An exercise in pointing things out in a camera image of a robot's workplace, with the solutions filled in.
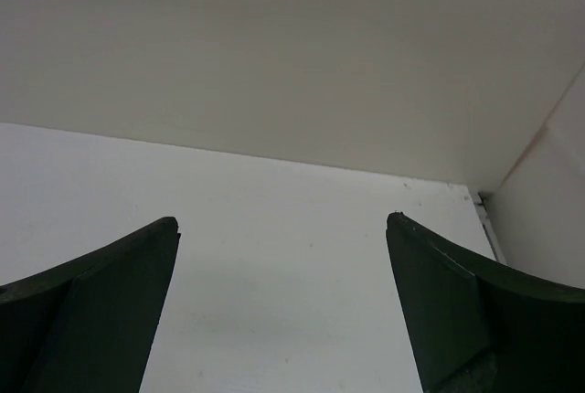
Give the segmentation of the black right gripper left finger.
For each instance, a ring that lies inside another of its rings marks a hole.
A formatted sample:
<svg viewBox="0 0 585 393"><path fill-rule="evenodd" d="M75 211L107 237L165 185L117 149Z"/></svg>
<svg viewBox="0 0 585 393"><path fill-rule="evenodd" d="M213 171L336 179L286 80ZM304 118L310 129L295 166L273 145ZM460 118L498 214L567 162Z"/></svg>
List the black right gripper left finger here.
<svg viewBox="0 0 585 393"><path fill-rule="evenodd" d="M4 392L137 392L176 264L165 217L1 288Z"/></svg>

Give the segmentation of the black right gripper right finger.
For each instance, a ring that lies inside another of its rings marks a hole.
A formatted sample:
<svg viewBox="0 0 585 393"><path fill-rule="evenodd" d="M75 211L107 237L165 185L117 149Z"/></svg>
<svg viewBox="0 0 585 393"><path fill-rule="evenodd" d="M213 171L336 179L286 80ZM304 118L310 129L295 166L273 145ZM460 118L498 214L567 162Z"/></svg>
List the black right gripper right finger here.
<svg viewBox="0 0 585 393"><path fill-rule="evenodd" d="M582 289L487 259L399 212L386 236L423 391L583 391Z"/></svg>

